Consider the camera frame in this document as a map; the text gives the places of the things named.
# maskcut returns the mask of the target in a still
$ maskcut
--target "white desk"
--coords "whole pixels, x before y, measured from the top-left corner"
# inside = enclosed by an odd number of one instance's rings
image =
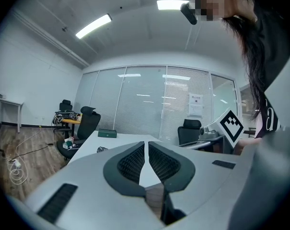
[[[10,99],[2,99],[0,98],[0,122],[3,121],[3,108],[2,103],[15,105],[18,107],[18,117],[17,117],[17,131],[20,133],[20,127],[21,127],[21,108],[23,105],[23,101],[21,100],[10,100]]]
[[[148,142],[159,140],[150,135],[117,134],[117,138],[104,138],[98,137],[98,131],[94,131],[80,147],[80,149],[76,152],[76,154],[72,157],[72,159],[69,161],[69,164],[79,158],[97,153],[98,147],[112,149],[139,141],[145,142],[145,164],[140,173],[139,184],[143,187],[156,185],[161,181],[154,173],[152,167],[149,164]]]

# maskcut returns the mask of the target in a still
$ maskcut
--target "floor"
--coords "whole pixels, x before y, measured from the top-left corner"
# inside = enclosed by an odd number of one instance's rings
[[[24,154],[46,146],[46,143],[54,142],[53,130],[50,128],[27,128],[22,127],[20,133],[13,126],[3,125],[0,130],[0,148],[2,148],[6,157],[15,157],[16,147],[28,137],[36,134],[21,146],[18,147],[18,153]],[[62,138],[60,132],[55,133],[55,141]],[[55,146],[49,146],[40,151],[32,152],[22,156],[29,171],[28,179],[21,185],[14,185],[9,178],[7,162],[1,157],[0,153],[0,186],[5,194],[13,196],[21,201],[34,191],[44,180],[55,174],[62,167],[66,166],[68,161],[58,152]],[[162,210],[163,185],[146,190],[147,204],[153,210],[157,217],[160,217]]]

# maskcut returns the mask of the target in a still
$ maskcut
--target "dark green box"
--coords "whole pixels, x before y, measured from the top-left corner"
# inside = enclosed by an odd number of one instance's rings
[[[98,137],[117,138],[117,132],[116,132],[116,130],[102,129],[101,128],[98,131]]]

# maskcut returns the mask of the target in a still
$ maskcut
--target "person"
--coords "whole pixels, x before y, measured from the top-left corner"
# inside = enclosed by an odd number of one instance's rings
[[[239,39],[257,110],[256,138],[241,139],[236,150],[242,150],[280,127],[264,92],[290,57],[290,0],[195,0],[190,6],[208,21],[221,19]]]

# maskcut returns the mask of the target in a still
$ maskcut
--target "orange table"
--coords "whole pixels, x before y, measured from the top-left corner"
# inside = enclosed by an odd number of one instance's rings
[[[69,128],[68,124],[71,124],[71,135],[74,136],[74,125],[79,125],[81,123],[81,119],[82,119],[82,114],[81,116],[79,116],[78,120],[63,119],[62,123],[65,123],[66,128]],[[67,139],[68,137],[69,137],[69,134],[67,132],[67,134],[65,133],[65,139]]]

